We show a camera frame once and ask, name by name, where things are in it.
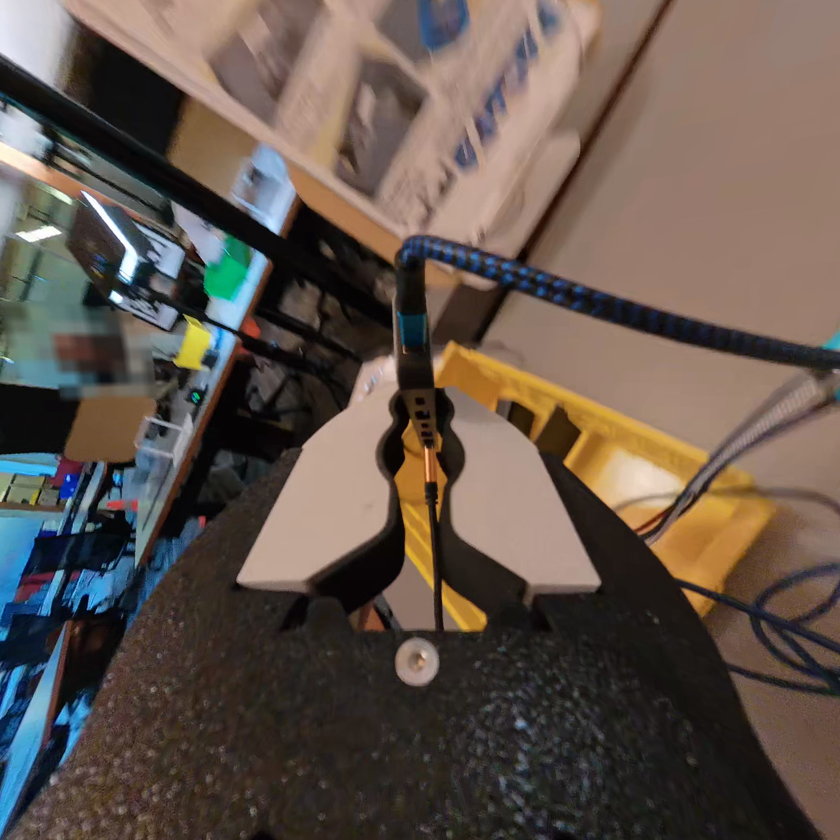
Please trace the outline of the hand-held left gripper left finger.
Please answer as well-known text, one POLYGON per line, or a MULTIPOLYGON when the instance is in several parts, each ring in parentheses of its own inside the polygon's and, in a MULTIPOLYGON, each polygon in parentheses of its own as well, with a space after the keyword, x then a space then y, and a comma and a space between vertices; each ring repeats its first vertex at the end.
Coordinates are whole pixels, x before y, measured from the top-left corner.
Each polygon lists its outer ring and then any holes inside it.
POLYGON ((303 446, 237 583, 294 594, 381 594, 404 564, 397 394, 352 403, 303 446))

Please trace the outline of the illustrated instruction board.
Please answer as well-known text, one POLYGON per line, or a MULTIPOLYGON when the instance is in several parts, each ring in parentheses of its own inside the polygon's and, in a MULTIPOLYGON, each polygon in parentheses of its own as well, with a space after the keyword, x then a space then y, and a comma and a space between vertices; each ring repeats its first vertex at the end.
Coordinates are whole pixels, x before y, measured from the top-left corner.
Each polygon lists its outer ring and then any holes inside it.
POLYGON ((410 235, 519 252, 580 152, 559 120, 602 21, 576 1, 65 6, 388 260, 410 235))

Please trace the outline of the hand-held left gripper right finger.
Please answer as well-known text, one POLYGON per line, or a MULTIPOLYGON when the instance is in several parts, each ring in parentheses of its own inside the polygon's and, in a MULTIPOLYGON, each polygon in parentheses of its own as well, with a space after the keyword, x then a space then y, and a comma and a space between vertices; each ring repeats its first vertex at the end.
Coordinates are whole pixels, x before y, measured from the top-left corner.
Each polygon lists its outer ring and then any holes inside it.
POLYGON ((535 444, 469 395, 446 399, 444 582, 458 594, 597 591, 601 577, 535 444))

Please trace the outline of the yellow plastic bin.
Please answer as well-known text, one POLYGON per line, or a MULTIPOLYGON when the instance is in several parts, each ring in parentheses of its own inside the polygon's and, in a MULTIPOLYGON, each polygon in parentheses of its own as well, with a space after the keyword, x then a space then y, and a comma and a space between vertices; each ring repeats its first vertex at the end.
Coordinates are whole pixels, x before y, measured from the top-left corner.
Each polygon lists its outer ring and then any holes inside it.
MULTIPOLYGON (((564 465, 632 529, 664 510, 707 455, 559 385, 477 350, 449 343, 435 363, 456 421, 480 422, 501 442, 561 457, 564 465)), ((675 578, 720 593, 774 514, 761 497, 707 493, 653 552, 675 578)))

